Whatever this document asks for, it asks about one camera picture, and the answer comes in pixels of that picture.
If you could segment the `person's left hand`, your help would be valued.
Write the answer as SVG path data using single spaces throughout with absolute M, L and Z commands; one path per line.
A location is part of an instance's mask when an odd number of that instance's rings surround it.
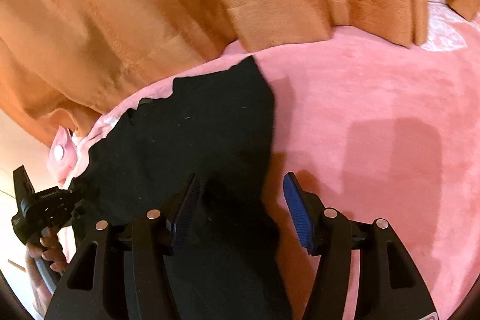
M 58 231 L 56 228 L 47 227 L 40 239 L 40 246 L 26 244 L 25 264 L 34 296 L 33 306 L 42 317 L 47 313 L 52 294 L 39 273 L 35 260 L 46 260 L 49 268 L 57 273 L 66 270 L 68 262 L 59 242 Z

